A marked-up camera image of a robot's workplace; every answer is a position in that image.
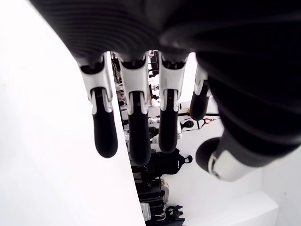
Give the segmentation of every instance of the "black fingertip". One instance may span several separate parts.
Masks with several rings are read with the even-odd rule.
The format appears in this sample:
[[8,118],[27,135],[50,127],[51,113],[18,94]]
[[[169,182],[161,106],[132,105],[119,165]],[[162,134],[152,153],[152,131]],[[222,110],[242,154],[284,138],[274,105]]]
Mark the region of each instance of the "black fingertip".
[[103,105],[103,88],[95,88],[97,112],[93,115],[94,140],[98,153],[104,158],[113,157],[118,148],[114,111],[108,113]]
[[190,103],[190,116],[192,119],[199,121],[204,118],[207,112],[209,97],[207,95],[196,95],[193,92]]
[[166,109],[160,114],[159,147],[164,153],[171,153],[177,146],[178,112]]
[[140,92],[133,92],[134,112],[128,116],[130,154],[138,166],[145,166],[151,159],[151,142],[147,114],[142,114]]
[[203,170],[209,172],[208,162],[211,154],[217,149],[220,137],[211,138],[200,145],[196,152],[196,162]]

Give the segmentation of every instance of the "white surface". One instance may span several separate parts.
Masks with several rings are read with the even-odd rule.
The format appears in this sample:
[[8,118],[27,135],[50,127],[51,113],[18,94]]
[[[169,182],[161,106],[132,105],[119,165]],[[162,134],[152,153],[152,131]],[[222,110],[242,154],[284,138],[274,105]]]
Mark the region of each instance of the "white surface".
[[214,209],[193,213],[191,226],[275,226],[278,205],[265,193],[256,192],[222,203]]
[[179,99],[179,103],[191,101],[192,99],[197,65],[198,63],[196,59],[196,54],[190,53],[185,66],[184,81],[183,81],[182,93]]
[[279,205],[277,226],[301,222],[301,148],[263,168],[262,188]]
[[[196,150],[201,143],[221,136],[222,132],[221,121],[215,120],[201,130],[183,132],[177,148],[184,157],[191,155],[195,158]],[[195,160],[190,164],[184,164],[177,174],[164,175],[162,178],[169,184],[169,203],[183,206],[183,217],[186,218],[185,225],[188,226],[203,226],[196,222],[209,217],[204,212],[210,210],[209,213],[213,214],[217,207],[259,191],[261,187],[260,169],[238,181],[225,182],[202,170]]]
[[115,92],[119,149],[104,159],[80,71],[52,29],[15,0],[0,2],[0,30],[0,225],[144,225]]

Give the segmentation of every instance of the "white panel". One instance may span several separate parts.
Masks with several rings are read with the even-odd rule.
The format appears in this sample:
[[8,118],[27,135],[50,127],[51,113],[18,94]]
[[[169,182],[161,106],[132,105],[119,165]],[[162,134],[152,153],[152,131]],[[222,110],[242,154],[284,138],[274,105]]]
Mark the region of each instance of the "white panel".
[[25,0],[0,2],[0,27],[0,225],[144,225],[116,93],[119,149],[105,159],[58,36]]

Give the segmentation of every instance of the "robotic hand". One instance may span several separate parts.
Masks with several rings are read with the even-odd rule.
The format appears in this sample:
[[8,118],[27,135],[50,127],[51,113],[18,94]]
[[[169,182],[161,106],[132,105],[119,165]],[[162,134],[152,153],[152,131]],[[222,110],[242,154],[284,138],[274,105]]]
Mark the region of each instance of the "robotic hand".
[[[178,100],[187,56],[196,52],[191,117],[215,98],[222,137],[197,150],[201,168],[233,181],[301,144],[301,4],[199,0],[31,0],[79,64],[92,108],[95,146],[103,157],[117,151],[104,52],[119,55],[129,101],[130,153],[150,159],[145,53],[160,51],[159,145],[177,142]],[[290,122],[280,121],[283,117]]]

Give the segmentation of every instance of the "metal bracket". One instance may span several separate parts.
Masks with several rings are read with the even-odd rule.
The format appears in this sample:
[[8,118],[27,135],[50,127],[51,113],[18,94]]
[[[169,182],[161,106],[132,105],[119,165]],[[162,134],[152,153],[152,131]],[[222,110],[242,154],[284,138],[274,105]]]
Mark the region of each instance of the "metal bracket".
[[112,100],[113,100],[113,92],[108,72],[107,62],[104,62],[103,69],[95,74],[86,74],[81,70],[81,65],[79,65],[79,69],[81,75],[83,77],[83,81],[86,87],[88,99],[93,105],[92,114],[96,114],[97,107],[96,107],[96,100],[95,100],[95,93],[93,92],[94,88],[102,87],[103,89],[103,104],[106,112],[110,113],[113,110]]
[[119,57],[121,68],[121,78],[124,85],[124,91],[127,98],[127,103],[130,104],[129,94],[133,91],[141,91],[144,95],[144,102],[147,105],[149,76],[147,68],[147,59],[145,58],[144,65],[138,69],[127,69],[122,64],[122,59]]
[[185,65],[180,69],[168,69],[162,64],[162,54],[159,52],[159,75],[160,75],[160,109],[166,110],[167,89],[174,89],[174,111],[179,110],[178,100],[182,92],[182,85],[184,79]]

